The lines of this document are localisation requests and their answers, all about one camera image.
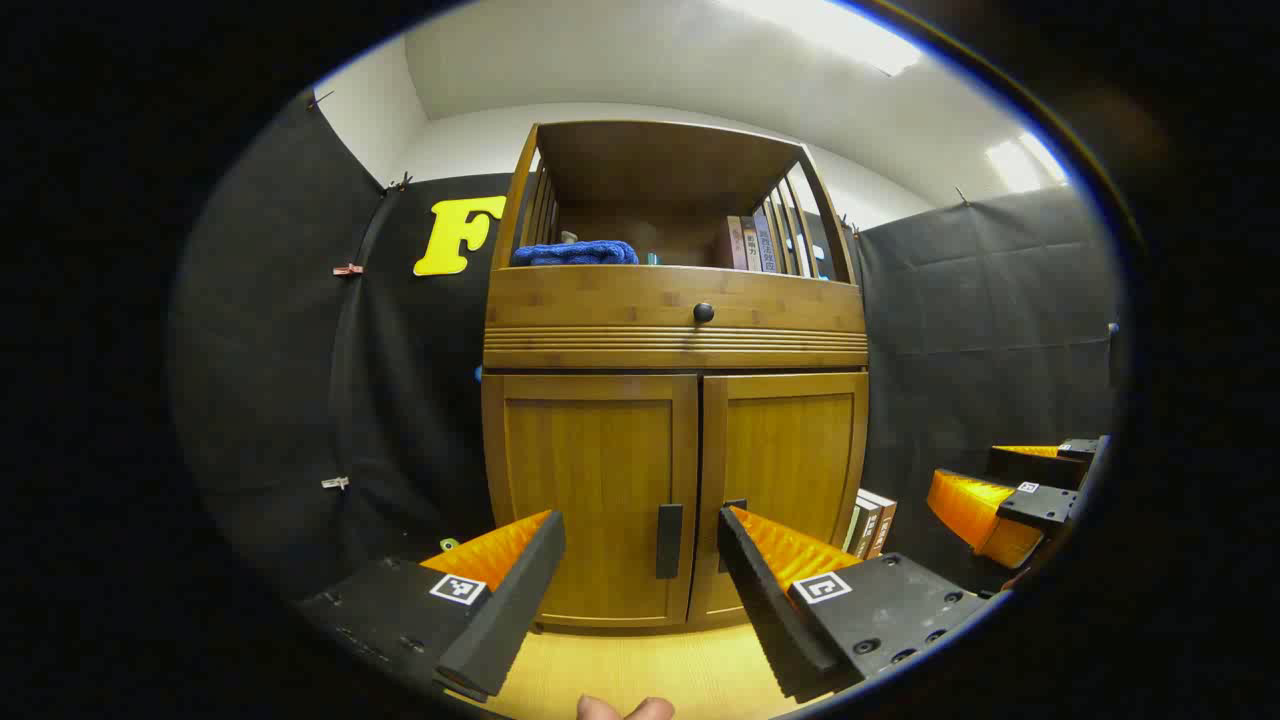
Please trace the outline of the brown book with white label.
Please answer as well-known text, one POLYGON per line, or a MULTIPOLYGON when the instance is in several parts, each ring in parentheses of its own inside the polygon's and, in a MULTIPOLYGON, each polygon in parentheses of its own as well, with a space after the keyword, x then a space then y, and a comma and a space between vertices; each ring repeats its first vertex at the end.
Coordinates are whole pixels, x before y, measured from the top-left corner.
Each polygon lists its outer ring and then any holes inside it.
POLYGON ((879 506, 879 516, 876 523, 876 532, 870 539, 870 544, 867 551, 865 559, 877 559, 884 552, 884 544, 888 538, 890 528, 897 512, 899 502, 893 498, 887 498, 883 495, 868 489, 859 489, 859 495, 869 500, 870 502, 879 506))
POLYGON ((858 491, 855 507, 844 542, 844 551, 846 553, 858 559, 868 556, 882 510, 882 503, 877 502, 864 489, 858 491))

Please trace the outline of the wooden shoe cabinet door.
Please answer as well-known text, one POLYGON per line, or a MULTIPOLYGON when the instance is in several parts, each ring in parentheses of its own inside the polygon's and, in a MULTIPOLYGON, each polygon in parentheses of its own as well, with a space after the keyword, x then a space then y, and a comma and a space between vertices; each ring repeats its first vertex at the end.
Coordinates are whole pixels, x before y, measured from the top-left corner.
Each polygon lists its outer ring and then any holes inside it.
POLYGON ((861 484, 869 429, 867 372, 704 375, 690 626, 744 623, 721 569, 722 506, 746 509, 841 546, 861 484))
POLYGON ((486 478, 495 521, 545 510, 564 553, 539 609, 550 626, 677 626, 689 618, 698 505, 695 375, 488 374, 486 478), (657 512, 684 505, 680 574, 655 579, 657 512))

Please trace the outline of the black backdrop cloth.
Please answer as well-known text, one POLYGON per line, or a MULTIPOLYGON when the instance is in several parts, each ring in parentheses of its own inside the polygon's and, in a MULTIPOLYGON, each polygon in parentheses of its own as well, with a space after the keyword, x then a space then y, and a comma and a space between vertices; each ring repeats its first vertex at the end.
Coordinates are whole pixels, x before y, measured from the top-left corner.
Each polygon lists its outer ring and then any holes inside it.
MULTIPOLYGON (((498 527, 483 432, 483 329, 507 195, 498 172, 383 193, 296 100, 225 176, 175 283, 175 424, 219 528, 289 601, 390 555, 498 527), (361 265, 362 275, 332 269, 361 265), (348 477, 346 491, 321 482, 348 477)), ((1123 283, 1071 188, 849 232, 869 340, 860 489, 899 502, 884 551, 968 588, 1012 571, 925 509, 936 468, 996 445, 1112 429, 1123 283)))

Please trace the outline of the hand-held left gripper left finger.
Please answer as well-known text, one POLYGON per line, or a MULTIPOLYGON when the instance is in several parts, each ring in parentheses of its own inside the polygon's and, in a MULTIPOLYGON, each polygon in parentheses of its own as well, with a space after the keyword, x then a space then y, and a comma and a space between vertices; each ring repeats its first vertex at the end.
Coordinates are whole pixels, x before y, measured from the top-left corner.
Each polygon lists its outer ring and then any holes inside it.
POLYGON ((379 559, 300 602, 362 662, 426 693, 498 694, 564 553, 557 510, 419 560, 379 559))

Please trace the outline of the ceiling light panel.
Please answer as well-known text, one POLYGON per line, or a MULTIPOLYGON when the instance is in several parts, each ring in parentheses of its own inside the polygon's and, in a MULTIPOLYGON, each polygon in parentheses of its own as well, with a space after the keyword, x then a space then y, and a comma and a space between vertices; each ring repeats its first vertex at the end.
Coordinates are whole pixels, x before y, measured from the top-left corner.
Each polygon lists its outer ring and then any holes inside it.
POLYGON ((1010 193, 1068 186, 1066 169, 1034 133, 1021 132, 986 150, 986 159, 1010 193))

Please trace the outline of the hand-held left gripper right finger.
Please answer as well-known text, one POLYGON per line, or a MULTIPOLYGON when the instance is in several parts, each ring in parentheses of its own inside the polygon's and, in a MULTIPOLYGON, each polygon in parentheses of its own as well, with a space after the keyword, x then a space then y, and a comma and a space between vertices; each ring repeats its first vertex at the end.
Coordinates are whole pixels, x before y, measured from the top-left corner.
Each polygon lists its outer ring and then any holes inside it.
POLYGON ((858 559, 736 505, 719 510, 717 544, 781 692, 799 703, 924 656, 992 597, 901 553, 858 559))

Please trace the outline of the wooden double-door shoe cabinet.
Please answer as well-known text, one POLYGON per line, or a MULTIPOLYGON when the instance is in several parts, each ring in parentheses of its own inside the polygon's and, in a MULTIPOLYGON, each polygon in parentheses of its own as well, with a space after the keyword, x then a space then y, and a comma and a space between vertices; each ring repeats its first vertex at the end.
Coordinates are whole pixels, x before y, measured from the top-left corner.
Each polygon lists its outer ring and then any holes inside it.
MULTIPOLYGON (((850 233, 836 215, 810 151, 763 135, 657 120, 572 120, 529 131, 507 195, 492 272, 516 249, 540 243, 622 241, 640 266, 735 270, 726 247, 726 217, 753 217, 764 206, 780 275, 858 281, 850 233)), ((758 375, 867 372, 864 366, 755 370, 513 369, 488 374, 758 375)), ((696 629, 677 626, 538 629, 631 634, 696 629)))

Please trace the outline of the blue folded towel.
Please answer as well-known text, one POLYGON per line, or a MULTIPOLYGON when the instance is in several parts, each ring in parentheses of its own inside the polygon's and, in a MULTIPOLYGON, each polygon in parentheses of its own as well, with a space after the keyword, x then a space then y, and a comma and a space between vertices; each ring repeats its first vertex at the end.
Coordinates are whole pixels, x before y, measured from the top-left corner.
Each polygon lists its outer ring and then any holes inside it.
POLYGON ((540 243, 516 249, 513 266, 636 265, 639 255, 622 241, 540 243))

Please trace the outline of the wooden cabinet drawer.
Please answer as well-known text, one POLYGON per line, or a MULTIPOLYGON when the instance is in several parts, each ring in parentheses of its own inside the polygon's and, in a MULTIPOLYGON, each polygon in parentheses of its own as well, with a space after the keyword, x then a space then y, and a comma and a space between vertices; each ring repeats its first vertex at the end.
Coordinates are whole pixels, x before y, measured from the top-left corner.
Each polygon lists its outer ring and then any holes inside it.
POLYGON ((492 370, 755 370, 864 366, 855 284, 696 266, 521 266, 492 273, 492 370), (716 318, 692 320, 695 304, 716 318))

